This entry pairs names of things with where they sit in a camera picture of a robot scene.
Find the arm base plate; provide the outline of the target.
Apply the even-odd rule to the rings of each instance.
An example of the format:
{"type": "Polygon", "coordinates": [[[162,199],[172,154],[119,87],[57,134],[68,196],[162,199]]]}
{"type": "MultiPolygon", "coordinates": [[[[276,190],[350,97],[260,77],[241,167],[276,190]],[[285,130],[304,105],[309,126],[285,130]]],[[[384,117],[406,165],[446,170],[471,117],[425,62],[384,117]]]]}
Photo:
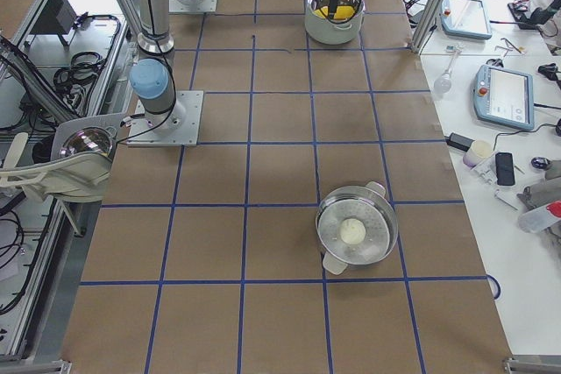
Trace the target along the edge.
{"type": "Polygon", "coordinates": [[[135,112],[142,116],[131,121],[125,143],[130,147],[196,146],[203,98],[200,90],[178,91],[171,116],[146,113],[138,100],[135,112]]]}
{"type": "Polygon", "coordinates": [[[217,0],[169,0],[169,12],[175,15],[215,13],[216,10],[217,0]]]}

